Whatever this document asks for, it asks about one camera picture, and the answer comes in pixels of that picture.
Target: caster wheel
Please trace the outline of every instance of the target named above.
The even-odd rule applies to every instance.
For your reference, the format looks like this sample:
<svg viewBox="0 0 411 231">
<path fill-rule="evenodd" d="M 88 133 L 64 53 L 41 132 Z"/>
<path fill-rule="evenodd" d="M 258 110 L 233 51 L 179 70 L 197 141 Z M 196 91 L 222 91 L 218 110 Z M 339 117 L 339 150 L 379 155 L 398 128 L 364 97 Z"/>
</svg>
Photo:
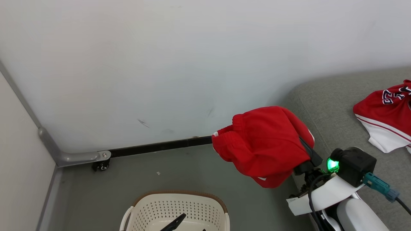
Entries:
<svg viewBox="0 0 411 231">
<path fill-rule="evenodd" d="M 97 170 L 100 171 L 105 171 L 109 168 L 110 166 L 110 159 L 105 160 L 105 161 L 101 161 L 101 162 L 94 162 L 93 165 L 91 166 L 91 168 L 97 172 Z"/>
</svg>

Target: white wall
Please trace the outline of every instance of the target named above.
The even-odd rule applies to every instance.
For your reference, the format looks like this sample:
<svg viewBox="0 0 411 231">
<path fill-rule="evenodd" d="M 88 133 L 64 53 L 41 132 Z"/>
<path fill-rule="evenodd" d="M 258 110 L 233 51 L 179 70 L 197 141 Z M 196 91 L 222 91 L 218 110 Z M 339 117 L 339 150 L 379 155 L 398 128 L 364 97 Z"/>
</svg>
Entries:
<svg viewBox="0 0 411 231">
<path fill-rule="evenodd" d="M 36 230 L 55 163 L 0 73 L 0 230 Z"/>
<path fill-rule="evenodd" d="M 410 64 L 409 9 L 408 0 L 3 0 L 0 59 L 63 149 L 120 148 L 210 135 L 317 76 Z"/>
</svg>

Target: teal connector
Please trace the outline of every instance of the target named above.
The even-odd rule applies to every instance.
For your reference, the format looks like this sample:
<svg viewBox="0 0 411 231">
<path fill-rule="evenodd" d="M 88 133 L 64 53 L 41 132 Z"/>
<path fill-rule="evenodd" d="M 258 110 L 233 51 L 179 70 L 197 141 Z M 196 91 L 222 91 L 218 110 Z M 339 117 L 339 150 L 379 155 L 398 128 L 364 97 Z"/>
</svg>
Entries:
<svg viewBox="0 0 411 231">
<path fill-rule="evenodd" d="M 372 173 L 365 174 L 363 183 L 366 186 L 383 194 L 386 197 L 386 199 L 389 200 L 391 203 L 393 203 L 395 201 L 395 198 L 397 198 L 399 195 L 399 192 L 390 189 L 389 184 L 385 183 L 383 180 L 381 180 Z"/>
</svg>

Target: gray floor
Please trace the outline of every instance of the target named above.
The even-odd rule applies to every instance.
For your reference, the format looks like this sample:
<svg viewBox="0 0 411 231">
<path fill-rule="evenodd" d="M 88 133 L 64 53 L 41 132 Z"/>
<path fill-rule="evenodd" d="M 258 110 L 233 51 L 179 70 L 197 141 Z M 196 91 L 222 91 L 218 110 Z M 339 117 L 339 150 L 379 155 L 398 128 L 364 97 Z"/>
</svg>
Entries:
<svg viewBox="0 0 411 231">
<path fill-rule="evenodd" d="M 233 231 L 313 230 L 306 216 L 294 217 L 288 209 L 285 199 L 297 191 L 291 178 L 276 189 L 261 188 L 211 145 L 113 158 L 104 172 L 93 172 L 89 164 L 65 168 L 57 202 L 63 211 L 53 213 L 50 230 L 118 230 L 136 197 L 164 189 L 218 196 Z"/>
</svg>

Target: laundry basket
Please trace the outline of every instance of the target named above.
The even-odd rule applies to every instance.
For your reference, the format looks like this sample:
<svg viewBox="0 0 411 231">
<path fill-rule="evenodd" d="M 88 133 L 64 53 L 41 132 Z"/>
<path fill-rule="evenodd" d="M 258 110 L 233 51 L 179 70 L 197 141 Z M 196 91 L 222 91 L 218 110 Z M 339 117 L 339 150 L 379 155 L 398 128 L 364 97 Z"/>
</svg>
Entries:
<svg viewBox="0 0 411 231">
<path fill-rule="evenodd" d="M 187 216 L 176 231 L 230 231 L 230 218 L 218 197 L 192 191 L 147 193 L 124 214 L 120 231 L 160 231 L 174 219 Z"/>
</svg>

